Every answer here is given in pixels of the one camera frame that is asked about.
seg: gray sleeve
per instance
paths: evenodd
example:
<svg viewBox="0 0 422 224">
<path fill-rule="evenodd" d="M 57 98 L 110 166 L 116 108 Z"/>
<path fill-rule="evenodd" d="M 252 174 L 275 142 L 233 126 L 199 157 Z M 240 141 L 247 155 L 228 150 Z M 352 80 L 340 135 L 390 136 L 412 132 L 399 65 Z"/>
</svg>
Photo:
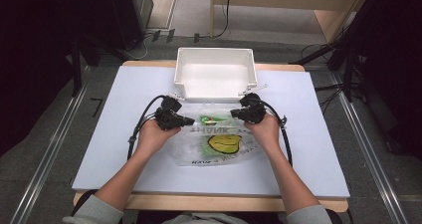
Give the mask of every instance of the gray sleeve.
<svg viewBox="0 0 422 224">
<path fill-rule="evenodd" d="M 208 212 L 208 213 L 191 213 L 184 212 L 172 220 L 163 222 L 163 224 L 248 224 L 242 219 L 229 216 L 225 213 Z"/>
<path fill-rule="evenodd" d="M 63 218 L 63 223 L 115 224 L 122 216 L 123 212 L 91 195 L 75 216 Z"/>
<path fill-rule="evenodd" d="M 288 215 L 288 222 L 289 224 L 327 224 L 331 223 L 331 220 L 329 219 L 325 208 L 321 205 L 316 205 L 292 212 Z"/>
</svg>

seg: wooden table edge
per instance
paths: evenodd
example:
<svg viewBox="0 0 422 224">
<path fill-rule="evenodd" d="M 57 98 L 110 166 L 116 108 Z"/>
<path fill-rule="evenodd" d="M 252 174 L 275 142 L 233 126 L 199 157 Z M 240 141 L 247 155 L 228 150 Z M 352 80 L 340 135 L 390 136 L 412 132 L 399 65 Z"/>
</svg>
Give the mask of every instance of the wooden table edge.
<svg viewBox="0 0 422 224">
<path fill-rule="evenodd" d="M 75 194 L 74 204 L 85 191 Z M 345 212 L 348 208 L 346 198 L 320 198 L 319 203 L 335 212 Z M 277 197 L 244 197 L 244 196 L 205 196 L 179 194 L 147 194 L 130 195 L 126 209 L 134 210 L 177 210 L 177 211 L 254 211 L 283 212 L 286 210 L 283 199 Z"/>
<path fill-rule="evenodd" d="M 125 67 L 167 67 L 175 68 L 176 61 L 127 61 L 123 63 Z M 291 64 L 263 64 L 256 63 L 255 69 L 265 71 L 289 71 L 304 72 L 305 68 L 301 65 Z"/>
</svg>

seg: white table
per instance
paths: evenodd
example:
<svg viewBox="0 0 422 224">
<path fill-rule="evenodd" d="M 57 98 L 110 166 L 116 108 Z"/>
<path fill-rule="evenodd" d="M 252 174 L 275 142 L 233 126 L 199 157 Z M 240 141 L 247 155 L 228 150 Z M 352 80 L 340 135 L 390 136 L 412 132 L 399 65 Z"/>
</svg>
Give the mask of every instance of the white table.
<svg viewBox="0 0 422 224">
<path fill-rule="evenodd" d="M 175 91 L 174 62 L 146 65 L 164 67 L 138 67 L 145 62 L 128 62 L 120 67 L 73 185 L 78 190 L 76 200 L 85 190 L 100 188 L 123 166 L 127 140 L 146 105 L 158 95 Z M 263 66 L 257 66 L 258 82 L 270 87 L 258 94 L 288 118 L 295 171 L 322 205 L 345 211 L 349 193 L 310 75 L 259 68 Z M 178 166 L 164 147 L 146 165 L 127 208 L 283 211 L 284 205 L 265 155 L 230 165 Z"/>
</svg>

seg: plastic bag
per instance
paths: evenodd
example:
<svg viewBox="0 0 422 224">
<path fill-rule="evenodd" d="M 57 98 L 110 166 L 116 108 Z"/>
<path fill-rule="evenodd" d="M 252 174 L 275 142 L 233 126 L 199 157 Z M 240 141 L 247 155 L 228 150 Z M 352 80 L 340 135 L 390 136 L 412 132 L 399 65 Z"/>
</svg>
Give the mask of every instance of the plastic bag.
<svg viewBox="0 0 422 224">
<path fill-rule="evenodd" d="M 224 165 L 252 158 L 262 152 L 243 122 L 232 118 L 232 105 L 183 105 L 179 114 L 195 119 L 166 144 L 179 165 Z"/>
</svg>

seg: person's left hand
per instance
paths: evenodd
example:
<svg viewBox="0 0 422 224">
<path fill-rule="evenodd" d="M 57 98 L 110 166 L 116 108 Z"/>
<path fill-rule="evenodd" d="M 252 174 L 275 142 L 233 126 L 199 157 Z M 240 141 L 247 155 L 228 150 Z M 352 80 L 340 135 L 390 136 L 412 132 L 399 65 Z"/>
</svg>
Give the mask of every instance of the person's left hand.
<svg viewBox="0 0 422 224">
<path fill-rule="evenodd" d="M 180 127 L 162 130 L 155 119 L 148 120 L 139 131 L 139 139 L 134 155 L 151 157 L 169 138 L 180 132 Z"/>
</svg>

